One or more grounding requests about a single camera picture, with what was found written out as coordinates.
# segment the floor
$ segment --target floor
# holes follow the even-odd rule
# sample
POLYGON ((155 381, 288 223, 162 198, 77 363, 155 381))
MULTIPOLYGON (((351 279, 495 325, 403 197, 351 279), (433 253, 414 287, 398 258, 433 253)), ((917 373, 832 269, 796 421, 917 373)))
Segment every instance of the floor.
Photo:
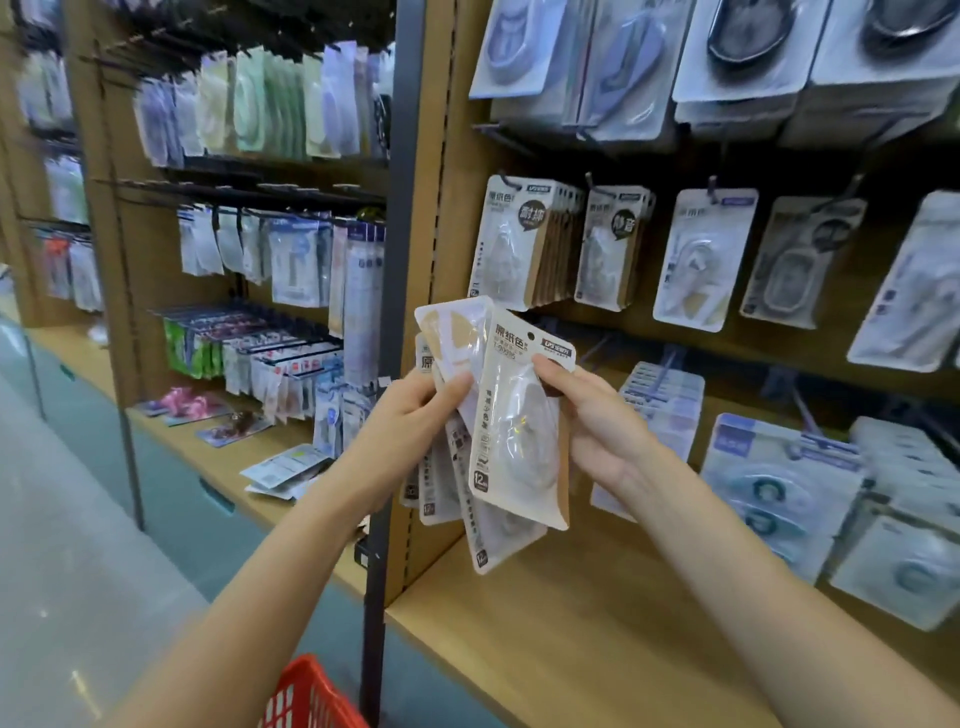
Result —
POLYGON ((97 722, 206 605, 0 377, 0 723, 97 722))

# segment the brand logo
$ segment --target brand logo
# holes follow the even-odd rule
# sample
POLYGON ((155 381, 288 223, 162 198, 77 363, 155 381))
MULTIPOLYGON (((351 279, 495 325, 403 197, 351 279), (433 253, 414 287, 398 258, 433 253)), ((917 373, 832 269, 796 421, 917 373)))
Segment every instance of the brand logo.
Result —
POLYGON ((556 343, 555 341, 550 341, 549 339, 543 339, 541 341, 541 344, 549 352, 556 352, 560 356, 564 356, 568 359, 573 357, 573 350, 568 349, 567 347, 563 347, 560 344, 556 343))

